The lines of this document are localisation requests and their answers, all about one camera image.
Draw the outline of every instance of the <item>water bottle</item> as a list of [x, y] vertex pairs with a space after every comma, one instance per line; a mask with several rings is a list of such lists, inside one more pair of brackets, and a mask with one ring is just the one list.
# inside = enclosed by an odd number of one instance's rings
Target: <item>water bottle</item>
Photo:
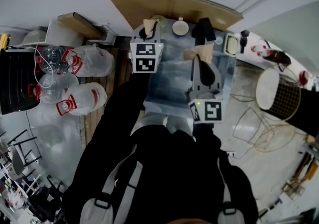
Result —
[[56, 104], [58, 113], [86, 115], [103, 106], [107, 100], [105, 89], [98, 83], [86, 83], [70, 87], [63, 92], [61, 102]]
[[78, 85], [79, 81], [75, 75], [67, 73], [59, 75], [54, 74], [53, 81], [52, 75], [44, 75], [39, 83], [45, 88], [42, 88], [40, 85], [29, 84], [29, 96], [36, 97], [37, 100], [41, 99], [41, 102], [46, 104], [55, 104], [62, 100], [63, 92], [74, 85]]
[[62, 61], [64, 49], [60, 46], [48, 46], [41, 50], [41, 55], [50, 64], [50, 66], [40, 57], [36, 56], [35, 62], [39, 64], [40, 69], [46, 74], [60, 74], [66, 73], [69, 69], [69, 64]]
[[114, 69], [114, 57], [96, 46], [67, 49], [64, 57], [70, 65], [69, 72], [77, 77], [104, 77]]

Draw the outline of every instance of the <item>person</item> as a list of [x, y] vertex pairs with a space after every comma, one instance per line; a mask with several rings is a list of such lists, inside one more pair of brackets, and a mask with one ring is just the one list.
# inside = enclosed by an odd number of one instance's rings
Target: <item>person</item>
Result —
[[136, 145], [136, 151], [116, 175], [108, 202], [114, 217], [139, 161], [143, 169], [125, 223], [217, 224], [223, 211], [224, 181], [244, 223], [256, 223], [258, 210], [250, 182], [240, 168], [230, 165], [209, 125], [194, 126], [196, 141], [181, 129], [171, 133], [158, 124], [142, 126], [131, 135], [147, 96], [149, 77], [131, 74], [130, 80], [109, 98], [63, 196], [67, 222], [80, 223], [84, 205], [99, 197], [110, 173]]

